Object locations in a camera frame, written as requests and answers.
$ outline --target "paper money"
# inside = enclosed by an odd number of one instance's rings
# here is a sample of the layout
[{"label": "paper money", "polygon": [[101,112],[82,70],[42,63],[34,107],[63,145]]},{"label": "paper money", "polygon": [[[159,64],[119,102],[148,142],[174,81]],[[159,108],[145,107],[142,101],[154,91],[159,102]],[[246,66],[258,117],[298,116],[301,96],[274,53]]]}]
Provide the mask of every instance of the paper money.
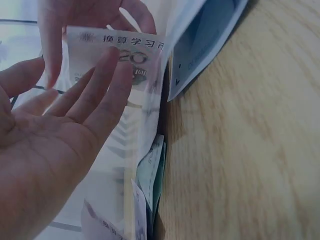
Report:
[{"label": "paper money", "polygon": [[87,240],[126,240],[117,227],[104,219],[84,201],[81,212],[82,233]]},{"label": "paper money", "polygon": [[119,61],[133,64],[133,86],[128,102],[129,106],[140,111],[143,118],[137,129],[137,154],[141,160],[156,136],[163,83],[160,69],[163,39],[157,35],[139,32],[69,26],[67,42],[71,86],[97,64],[101,53],[107,47],[117,47],[120,50]]},{"label": "paper money", "polygon": [[175,98],[218,54],[248,0],[207,0],[173,52],[168,100]]},{"label": "paper money", "polygon": [[139,163],[135,181],[139,188],[143,191],[147,206],[147,235],[152,236],[153,232],[153,212],[154,212],[154,197],[159,195],[159,188],[154,187],[157,177],[157,172],[160,167],[161,153],[164,143],[164,136],[157,134],[153,141],[150,151]]},{"label": "paper money", "polygon": [[147,204],[142,190],[132,181],[135,239],[147,240]]}]

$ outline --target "wood grain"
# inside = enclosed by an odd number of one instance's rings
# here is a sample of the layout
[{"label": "wood grain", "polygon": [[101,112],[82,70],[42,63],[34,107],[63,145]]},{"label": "wood grain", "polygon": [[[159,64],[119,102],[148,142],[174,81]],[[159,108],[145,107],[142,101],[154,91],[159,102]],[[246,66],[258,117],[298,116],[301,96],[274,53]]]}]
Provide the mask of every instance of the wood grain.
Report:
[{"label": "wood grain", "polygon": [[167,105],[165,240],[320,239],[320,1],[251,1]]}]

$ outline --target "number 20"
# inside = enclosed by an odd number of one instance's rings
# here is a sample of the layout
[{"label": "number 20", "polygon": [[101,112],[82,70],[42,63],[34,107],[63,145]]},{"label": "number 20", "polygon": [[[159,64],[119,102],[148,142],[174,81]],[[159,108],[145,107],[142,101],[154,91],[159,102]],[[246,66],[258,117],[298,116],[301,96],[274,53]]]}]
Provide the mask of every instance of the number 20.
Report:
[{"label": "number 20", "polygon": [[148,60],[147,55],[141,51],[130,52],[128,50],[120,51],[120,62],[130,61],[133,64],[144,64]]}]

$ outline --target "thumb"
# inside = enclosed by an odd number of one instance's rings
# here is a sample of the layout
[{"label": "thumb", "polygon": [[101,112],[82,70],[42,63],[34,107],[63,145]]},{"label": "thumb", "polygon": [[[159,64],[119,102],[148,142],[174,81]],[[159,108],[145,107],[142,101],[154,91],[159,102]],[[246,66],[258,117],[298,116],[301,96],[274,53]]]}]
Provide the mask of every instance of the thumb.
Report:
[{"label": "thumb", "polygon": [[66,6],[58,4],[59,2],[61,1],[38,0],[38,27],[48,89],[55,85],[62,64],[62,28],[68,12]]}]

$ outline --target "open palm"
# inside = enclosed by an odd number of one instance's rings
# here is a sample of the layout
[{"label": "open palm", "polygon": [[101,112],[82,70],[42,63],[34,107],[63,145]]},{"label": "open palm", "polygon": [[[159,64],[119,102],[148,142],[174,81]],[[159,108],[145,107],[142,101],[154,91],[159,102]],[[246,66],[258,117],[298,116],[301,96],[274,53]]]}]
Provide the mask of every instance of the open palm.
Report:
[{"label": "open palm", "polygon": [[52,87],[62,64],[62,28],[67,25],[135,31],[120,12],[126,9],[144,33],[155,34],[153,16],[140,0],[38,0],[38,25],[43,57]]},{"label": "open palm", "polygon": [[[42,58],[0,72],[0,184],[1,193],[10,196],[8,202],[0,197],[6,206],[1,215],[14,213],[7,227],[0,224],[4,239],[19,239],[15,232],[6,232],[12,225],[25,226],[23,239],[39,233],[89,171],[131,91],[132,66],[117,64],[118,59],[119,51],[110,48],[45,114],[58,95],[54,89],[14,110],[9,101],[38,81],[45,67]],[[7,189],[3,183],[9,183]]]}]

